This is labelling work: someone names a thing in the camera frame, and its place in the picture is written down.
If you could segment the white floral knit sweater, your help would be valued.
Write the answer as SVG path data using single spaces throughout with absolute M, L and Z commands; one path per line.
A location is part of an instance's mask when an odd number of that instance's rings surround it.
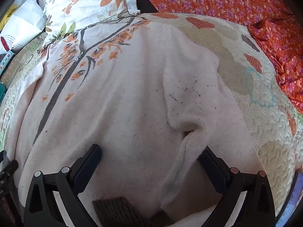
M 214 207 L 220 195 L 197 161 L 205 147 L 244 173 L 262 170 L 231 81 L 245 94 L 253 79 L 218 38 L 138 18 L 52 45 L 21 88 L 7 137 L 20 207 L 36 171 L 56 173 L 93 144 L 102 159 L 80 195 L 92 218 L 100 198 L 173 221 Z

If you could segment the green cardboard box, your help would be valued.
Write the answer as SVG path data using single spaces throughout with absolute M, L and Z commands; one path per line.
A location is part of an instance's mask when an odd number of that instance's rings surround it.
M 2 82 L 0 82 L 0 104 L 3 101 L 6 92 L 7 92 L 7 87 Z

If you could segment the heart pattern quilted bedspread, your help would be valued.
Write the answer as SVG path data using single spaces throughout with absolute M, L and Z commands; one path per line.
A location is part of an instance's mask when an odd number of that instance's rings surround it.
M 226 63 L 218 72 L 233 93 L 281 213 L 291 195 L 295 170 L 302 164 L 302 115 L 276 82 L 270 60 L 245 27 L 222 19 L 189 14 L 144 14 L 144 19 L 170 24 Z

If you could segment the light blue long box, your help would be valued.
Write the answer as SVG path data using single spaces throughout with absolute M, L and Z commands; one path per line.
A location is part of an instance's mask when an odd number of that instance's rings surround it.
M 15 54 L 11 50 L 0 54 L 0 75 L 5 72 L 14 56 Z

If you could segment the white paper shopping bag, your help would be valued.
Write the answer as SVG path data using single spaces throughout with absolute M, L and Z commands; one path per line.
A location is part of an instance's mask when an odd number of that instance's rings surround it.
M 1 31 L 1 54 L 11 50 L 17 54 L 46 26 L 47 17 L 37 0 L 26 0 L 15 11 Z

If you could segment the yellow plastic bag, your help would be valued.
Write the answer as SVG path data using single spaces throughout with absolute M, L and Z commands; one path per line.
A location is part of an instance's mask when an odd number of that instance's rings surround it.
M 7 10 L 7 12 L 5 13 L 5 15 L 3 16 L 3 18 L 1 19 L 0 22 L 0 31 L 3 30 L 5 24 L 8 22 L 8 20 L 10 19 L 10 17 L 15 13 L 16 10 L 19 9 L 19 5 L 17 4 L 13 4 L 11 5 L 11 7 Z

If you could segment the white floral pillow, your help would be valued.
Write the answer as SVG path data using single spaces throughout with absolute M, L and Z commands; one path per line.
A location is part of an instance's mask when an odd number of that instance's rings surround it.
M 47 17 L 44 45 L 89 25 L 139 15 L 136 0 L 43 0 Z

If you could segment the red floral blanket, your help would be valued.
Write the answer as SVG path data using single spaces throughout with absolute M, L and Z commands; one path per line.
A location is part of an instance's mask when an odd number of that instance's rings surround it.
M 302 26 L 283 0 L 149 0 L 159 12 L 225 19 L 248 28 L 273 63 L 277 83 L 302 112 Z

